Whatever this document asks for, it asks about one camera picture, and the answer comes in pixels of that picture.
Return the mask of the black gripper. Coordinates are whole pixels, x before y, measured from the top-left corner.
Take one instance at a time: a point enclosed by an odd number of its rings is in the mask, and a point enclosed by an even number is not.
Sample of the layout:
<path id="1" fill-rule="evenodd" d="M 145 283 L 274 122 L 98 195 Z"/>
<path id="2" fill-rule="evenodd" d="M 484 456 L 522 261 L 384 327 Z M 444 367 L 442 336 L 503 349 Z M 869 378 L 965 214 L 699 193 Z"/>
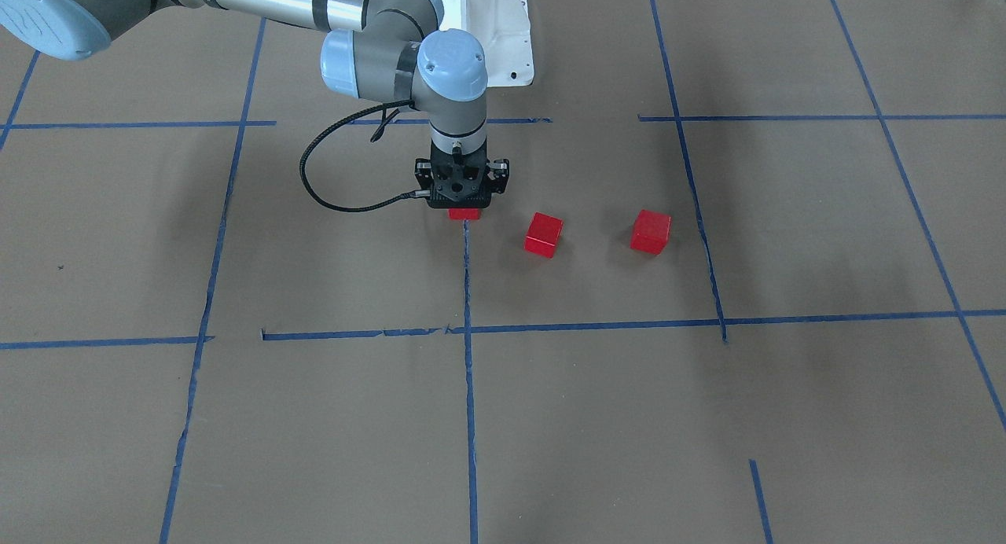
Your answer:
<path id="1" fill-rule="evenodd" d="M 485 153 L 434 153 L 414 161 L 418 196 L 430 208 L 488 208 L 505 193 L 510 174 L 509 160 L 491 161 Z"/>

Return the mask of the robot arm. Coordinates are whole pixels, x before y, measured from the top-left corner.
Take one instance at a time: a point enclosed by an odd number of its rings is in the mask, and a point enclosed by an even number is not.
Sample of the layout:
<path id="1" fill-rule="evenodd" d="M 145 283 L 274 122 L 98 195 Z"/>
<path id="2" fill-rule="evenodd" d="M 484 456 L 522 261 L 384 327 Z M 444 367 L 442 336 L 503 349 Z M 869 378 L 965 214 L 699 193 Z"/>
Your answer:
<path id="1" fill-rule="evenodd" d="M 418 189 L 403 199 L 431 208 L 487 208 L 505 192 L 509 161 L 487 154 L 488 53 L 473 33 L 445 28 L 450 0 L 2 0 L 2 25 L 46 56 L 81 61 L 169 7 L 215 8 L 323 33 L 324 85 L 370 107 L 324 129 L 299 158 L 299 179 L 320 206 L 340 210 L 308 179 L 312 152 L 373 113 L 381 114 L 371 137 L 377 142 L 406 110 L 427 114 L 431 147 L 414 164 Z"/>

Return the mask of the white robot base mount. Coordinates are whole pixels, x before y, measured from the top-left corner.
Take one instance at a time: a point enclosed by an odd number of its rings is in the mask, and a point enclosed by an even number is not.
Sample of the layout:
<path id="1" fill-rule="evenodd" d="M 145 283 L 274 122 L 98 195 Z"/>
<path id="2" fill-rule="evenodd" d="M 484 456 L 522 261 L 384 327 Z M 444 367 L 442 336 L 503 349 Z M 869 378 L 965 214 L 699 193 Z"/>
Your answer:
<path id="1" fill-rule="evenodd" d="M 527 0 L 442 0 L 441 29 L 467 31 L 487 58 L 488 86 L 529 86 L 535 68 Z"/>

